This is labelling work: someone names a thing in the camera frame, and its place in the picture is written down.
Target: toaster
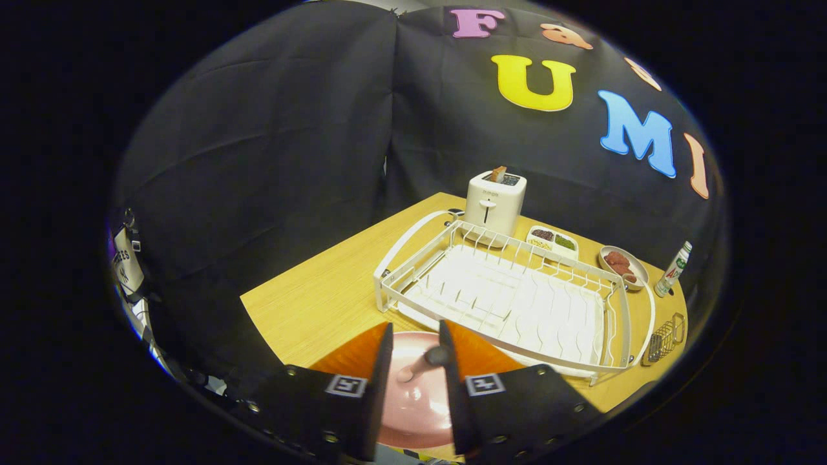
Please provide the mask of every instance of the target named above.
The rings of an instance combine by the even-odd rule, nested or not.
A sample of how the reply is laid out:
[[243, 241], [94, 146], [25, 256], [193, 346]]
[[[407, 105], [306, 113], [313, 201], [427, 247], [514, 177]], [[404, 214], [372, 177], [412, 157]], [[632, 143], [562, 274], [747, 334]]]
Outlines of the toaster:
[[517, 228], [527, 181], [522, 176], [504, 173], [501, 182], [494, 182], [492, 173], [488, 170], [468, 181], [463, 220], [488, 229], [485, 233], [479, 229], [466, 231], [466, 238], [500, 248]]

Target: table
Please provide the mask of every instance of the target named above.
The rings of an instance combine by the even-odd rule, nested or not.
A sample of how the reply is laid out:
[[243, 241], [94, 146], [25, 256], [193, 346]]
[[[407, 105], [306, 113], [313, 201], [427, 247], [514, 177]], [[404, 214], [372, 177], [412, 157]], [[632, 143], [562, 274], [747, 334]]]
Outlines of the table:
[[[431, 331], [394, 310], [381, 313], [376, 308], [372, 275], [396, 240], [419, 219], [438, 210], [465, 209], [465, 205], [461, 197], [435, 194], [268, 280], [242, 295], [241, 301], [279, 359], [300, 367], [312, 365], [333, 349], [385, 321], [394, 324], [395, 332]], [[444, 229], [443, 223], [435, 219], [426, 224], [399, 251], [389, 268], [394, 269], [423, 247]], [[553, 225], [521, 216], [514, 237], [525, 239], [528, 230], [536, 225], [573, 237], [580, 247], [580, 261], [600, 267], [597, 256], [603, 244]], [[649, 274], [648, 284], [654, 287], [663, 270], [641, 262]], [[676, 282], [672, 289], [674, 295], [655, 296], [655, 329], [672, 319], [674, 313], [686, 317], [686, 300], [680, 283]], [[627, 296], [632, 309], [632, 353], [637, 354], [649, 325], [648, 296], [645, 290], [629, 292]], [[677, 344], [651, 367], [637, 365], [625, 372], [603, 375], [594, 386], [589, 386], [585, 378], [564, 376], [564, 379], [596, 408], [606, 412], [645, 383], [658, 379], [680, 356], [684, 345]], [[453, 447], [449, 448], [421, 452], [456, 459]]]

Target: wire rack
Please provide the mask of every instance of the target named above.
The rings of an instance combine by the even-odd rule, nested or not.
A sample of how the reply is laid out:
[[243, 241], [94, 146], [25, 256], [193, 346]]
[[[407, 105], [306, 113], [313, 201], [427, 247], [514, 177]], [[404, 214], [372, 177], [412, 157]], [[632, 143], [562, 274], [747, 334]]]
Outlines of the wire rack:
[[664, 323], [652, 334], [649, 339], [648, 352], [641, 364], [651, 366], [654, 362], [663, 359], [677, 344], [683, 342], [685, 336], [686, 318], [682, 314], [675, 313], [671, 321]]
[[377, 268], [380, 311], [399, 311], [435, 330], [439, 319], [450, 319], [524, 364], [549, 363], [593, 382], [599, 373], [632, 366], [629, 303], [614, 273], [512, 237], [500, 249], [486, 246], [481, 238], [506, 236], [457, 216], [425, 247], [385, 269], [438, 213], [447, 212], [414, 225]]

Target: yellow letter u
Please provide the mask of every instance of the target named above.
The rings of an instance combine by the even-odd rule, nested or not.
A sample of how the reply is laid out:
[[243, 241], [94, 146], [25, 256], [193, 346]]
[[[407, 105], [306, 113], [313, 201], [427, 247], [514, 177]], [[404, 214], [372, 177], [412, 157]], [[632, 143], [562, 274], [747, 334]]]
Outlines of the yellow letter u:
[[574, 92], [571, 89], [573, 66], [559, 61], [544, 60], [542, 65], [552, 71], [554, 90], [548, 95], [540, 95], [528, 90], [526, 67], [531, 60], [524, 56], [494, 55], [491, 61], [497, 64], [497, 84], [506, 100], [520, 107], [556, 112], [571, 105]]

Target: sauce bottle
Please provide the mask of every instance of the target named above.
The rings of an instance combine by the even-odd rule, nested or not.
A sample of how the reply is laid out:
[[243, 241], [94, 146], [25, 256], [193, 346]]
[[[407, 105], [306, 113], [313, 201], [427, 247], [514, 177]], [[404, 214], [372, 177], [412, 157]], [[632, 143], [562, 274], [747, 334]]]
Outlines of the sauce bottle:
[[681, 250], [675, 255], [675, 258], [672, 259], [672, 263], [669, 264], [667, 270], [663, 272], [661, 280], [655, 285], [655, 294], [657, 294], [658, 297], [666, 295], [672, 288], [672, 285], [675, 284], [678, 276], [680, 276], [683, 269], [686, 268], [686, 262], [689, 261], [689, 252], [692, 252], [692, 244], [687, 241], [683, 243], [683, 247], [681, 247]]

